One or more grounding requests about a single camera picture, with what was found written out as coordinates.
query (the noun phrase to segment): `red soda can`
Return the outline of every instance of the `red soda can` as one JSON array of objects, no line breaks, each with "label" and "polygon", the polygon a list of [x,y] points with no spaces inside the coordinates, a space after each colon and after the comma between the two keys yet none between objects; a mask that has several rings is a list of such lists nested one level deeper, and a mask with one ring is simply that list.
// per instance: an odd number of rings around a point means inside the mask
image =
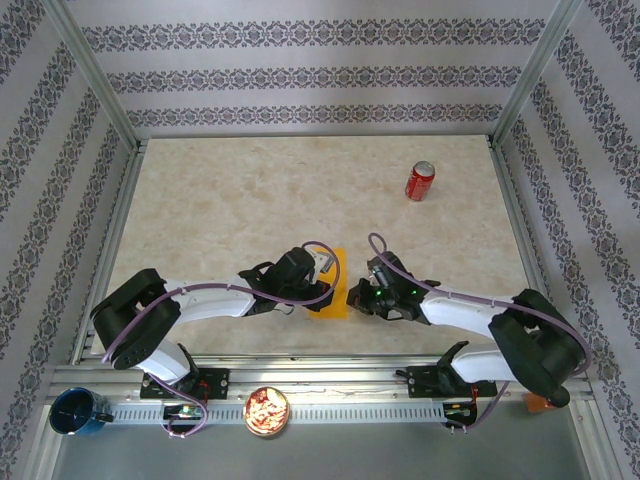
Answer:
[{"label": "red soda can", "polygon": [[407,188],[405,188],[404,193],[411,200],[419,202],[427,195],[434,178],[436,178],[435,167],[424,160],[418,162],[411,169],[411,175],[409,175],[409,181],[407,181]]}]

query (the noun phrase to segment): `blue mug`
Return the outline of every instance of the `blue mug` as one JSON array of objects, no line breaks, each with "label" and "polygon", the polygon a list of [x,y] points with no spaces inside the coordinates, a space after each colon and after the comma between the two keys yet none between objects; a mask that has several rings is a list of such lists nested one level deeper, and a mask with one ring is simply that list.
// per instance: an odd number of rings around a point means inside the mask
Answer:
[{"label": "blue mug", "polygon": [[49,424],[63,435],[88,435],[113,422],[109,402],[86,388],[70,388],[51,406]]}]

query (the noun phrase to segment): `beige tabletop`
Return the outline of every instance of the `beige tabletop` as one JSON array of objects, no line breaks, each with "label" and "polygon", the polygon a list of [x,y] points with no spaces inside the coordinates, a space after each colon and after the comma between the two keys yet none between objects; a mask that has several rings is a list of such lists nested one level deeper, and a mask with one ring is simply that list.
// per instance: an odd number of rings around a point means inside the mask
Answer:
[{"label": "beige tabletop", "polygon": [[[436,179],[417,203],[404,187],[419,160]],[[296,137],[151,140],[109,291],[148,267],[165,279],[231,278],[306,240],[346,250],[351,287],[367,276],[371,231],[416,277],[486,295],[527,286],[484,137]],[[192,353],[292,355],[437,354],[486,342],[351,309],[316,319],[304,308],[191,322],[169,339]]]}]

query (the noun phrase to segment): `wall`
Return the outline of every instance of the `wall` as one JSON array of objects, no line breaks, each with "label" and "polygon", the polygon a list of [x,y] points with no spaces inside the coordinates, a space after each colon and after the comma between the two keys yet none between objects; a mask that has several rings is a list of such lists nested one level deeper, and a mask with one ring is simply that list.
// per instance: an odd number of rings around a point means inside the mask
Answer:
[{"label": "wall", "polygon": [[581,5],[503,149],[546,287],[594,350],[627,478],[640,477],[639,5]]},{"label": "wall", "polygon": [[128,152],[42,6],[0,1],[0,479],[69,361]]},{"label": "wall", "polygon": [[68,5],[145,138],[490,133],[556,2]]}]

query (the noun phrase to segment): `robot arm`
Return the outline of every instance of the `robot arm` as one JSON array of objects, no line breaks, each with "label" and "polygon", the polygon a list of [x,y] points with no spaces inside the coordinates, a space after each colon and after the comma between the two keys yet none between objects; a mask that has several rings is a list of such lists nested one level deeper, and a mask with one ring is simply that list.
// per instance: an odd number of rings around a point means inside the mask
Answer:
[{"label": "robot arm", "polygon": [[[408,273],[398,257],[382,255],[393,266]],[[370,280],[360,279],[349,291],[347,304],[367,315],[386,320],[413,320],[426,325],[448,325],[483,335],[493,345],[468,347],[460,342],[438,362],[435,374],[438,388],[434,396],[453,392],[456,387],[480,381],[517,381],[556,407],[569,402],[562,383],[584,360],[585,352],[566,331],[516,308],[481,305],[430,292],[388,268],[378,257],[367,262]],[[431,287],[439,282],[425,281]],[[528,307],[568,322],[539,292],[525,289],[512,298],[495,297],[495,302]],[[390,318],[391,312],[397,312]]]},{"label": "robot arm", "polygon": [[[153,301],[167,292],[181,291],[158,303],[136,325],[111,356],[118,370],[138,367],[181,391],[189,391],[198,369],[181,345],[164,337],[174,325],[219,316],[245,317],[273,310],[278,302],[251,292],[291,301],[309,301],[330,286],[318,281],[333,257],[311,248],[295,247],[273,264],[266,262],[240,272],[230,280],[208,282],[219,288],[190,289],[188,282],[165,281],[155,269],[138,272],[91,312],[96,332],[105,348]],[[306,308],[319,311],[331,304],[333,294]]]}]

